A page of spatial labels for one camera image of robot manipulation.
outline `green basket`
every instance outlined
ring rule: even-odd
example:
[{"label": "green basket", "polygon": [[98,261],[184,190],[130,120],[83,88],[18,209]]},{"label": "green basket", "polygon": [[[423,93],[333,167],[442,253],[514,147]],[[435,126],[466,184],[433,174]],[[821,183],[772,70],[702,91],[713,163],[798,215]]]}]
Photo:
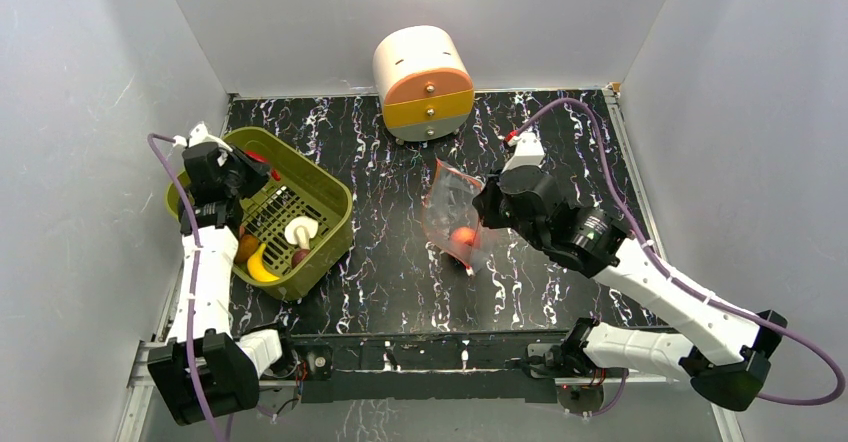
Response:
[{"label": "green basket", "polygon": [[[353,243],[350,190],[264,129],[236,129],[223,139],[267,159],[281,179],[271,179],[255,196],[241,202],[243,225],[247,233],[268,244],[263,262],[266,269],[280,276],[279,280],[267,283],[254,280],[244,264],[233,265],[233,272],[272,297],[297,300],[350,250]],[[188,182],[185,171],[179,174],[179,180],[183,185]],[[174,218],[177,218],[178,199],[174,184],[170,184],[165,193],[165,205]],[[297,247],[289,245],[283,234],[286,225],[301,215],[318,221],[318,234],[310,241],[309,255],[292,268],[291,257]]]}]

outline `white wall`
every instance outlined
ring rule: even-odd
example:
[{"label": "white wall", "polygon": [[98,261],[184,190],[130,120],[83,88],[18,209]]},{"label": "white wall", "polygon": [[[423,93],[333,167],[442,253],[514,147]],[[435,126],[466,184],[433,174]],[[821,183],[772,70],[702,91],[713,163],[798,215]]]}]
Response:
[{"label": "white wall", "polygon": [[[848,366],[848,0],[668,0],[622,89],[627,132],[673,263],[773,308]],[[769,393],[833,386],[791,341]],[[848,399],[755,402],[747,441],[845,440]]]},{"label": "white wall", "polygon": [[111,440],[181,253],[145,136],[226,94],[174,0],[0,0],[0,74],[0,438]]},{"label": "white wall", "polygon": [[230,93],[375,92],[391,32],[437,25],[478,88],[620,81],[664,0],[177,0]]}]

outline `plastic bag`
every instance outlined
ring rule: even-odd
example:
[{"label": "plastic bag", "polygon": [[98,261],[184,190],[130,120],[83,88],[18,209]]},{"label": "plastic bag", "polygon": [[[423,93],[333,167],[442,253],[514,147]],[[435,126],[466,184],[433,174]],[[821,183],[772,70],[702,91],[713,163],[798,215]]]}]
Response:
[{"label": "plastic bag", "polygon": [[469,275],[486,265],[495,234],[480,225],[472,199],[483,182],[437,160],[436,174],[424,203],[421,225],[427,239],[465,264]]}]

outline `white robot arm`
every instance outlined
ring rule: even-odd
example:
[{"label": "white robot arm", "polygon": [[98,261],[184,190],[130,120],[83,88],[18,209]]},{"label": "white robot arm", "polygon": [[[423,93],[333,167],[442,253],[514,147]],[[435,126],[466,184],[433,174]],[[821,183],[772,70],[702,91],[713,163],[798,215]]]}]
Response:
[{"label": "white robot arm", "polygon": [[[179,206],[185,270],[177,312],[167,345],[151,350],[147,368],[174,420],[186,425],[255,407],[260,374],[283,357],[277,328],[234,341],[228,311],[240,201],[268,182],[271,169],[210,135],[202,123],[188,140],[156,137],[185,147],[190,185]],[[176,178],[158,150],[157,156]],[[182,200],[189,194],[193,200]]]},{"label": "white robot arm", "polygon": [[[474,200],[482,224],[515,230],[553,262],[628,295],[677,331],[629,330],[581,319],[561,347],[528,360],[531,373],[635,369],[689,380],[717,405],[745,410],[765,382],[768,357],[780,336],[687,294],[660,274],[637,241],[627,238],[621,222],[598,208],[566,203],[554,179],[539,168],[544,150],[535,134],[524,132],[507,142],[515,153],[504,170],[489,175]],[[720,300],[666,268],[706,300]],[[786,326],[772,311],[756,315]]]}]

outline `black marble surface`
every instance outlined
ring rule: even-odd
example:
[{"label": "black marble surface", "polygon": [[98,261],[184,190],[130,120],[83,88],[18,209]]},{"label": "black marble surface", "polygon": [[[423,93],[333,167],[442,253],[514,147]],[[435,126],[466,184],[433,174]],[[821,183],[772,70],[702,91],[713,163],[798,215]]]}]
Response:
[{"label": "black marble surface", "polygon": [[[619,326],[656,324],[629,298],[555,266],[512,233],[503,235],[488,270],[471,278],[424,236],[420,215],[437,158],[482,177],[507,160],[498,135],[566,95],[599,115],[615,183],[641,220],[600,90],[480,93],[459,135],[405,146],[386,131],[376,96],[234,101],[228,130],[264,127],[351,189],[355,231],[352,250],[298,302],[281,302],[235,278],[234,335],[278,319],[296,334],[568,329],[584,316]],[[620,216],[586,117],[556,109],[538,130],[547,152],[543,169],[569,201]]]}]

